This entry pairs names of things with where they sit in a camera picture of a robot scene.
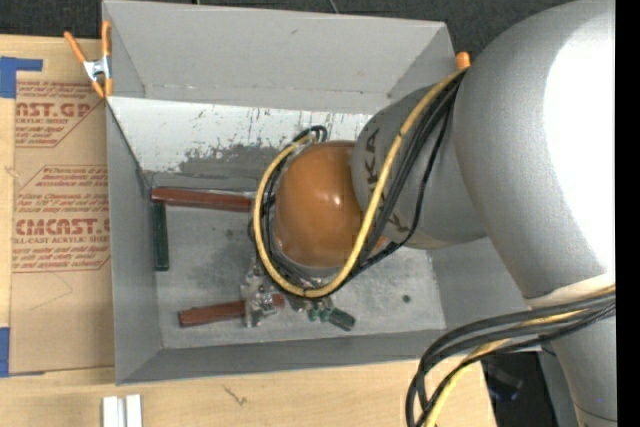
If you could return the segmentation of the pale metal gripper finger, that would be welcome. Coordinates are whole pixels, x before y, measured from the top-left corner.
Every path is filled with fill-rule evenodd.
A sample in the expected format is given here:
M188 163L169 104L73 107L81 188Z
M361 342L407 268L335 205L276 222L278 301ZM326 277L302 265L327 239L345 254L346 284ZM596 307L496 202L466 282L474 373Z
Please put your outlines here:
M261 294L264 284L264 274L259 268L250 269L240 285L241 297L245 301L254 301L256 296Z
M278 312L278 306L274 302L246 302L244 306L244 325L248 328L254 328L269 316Z

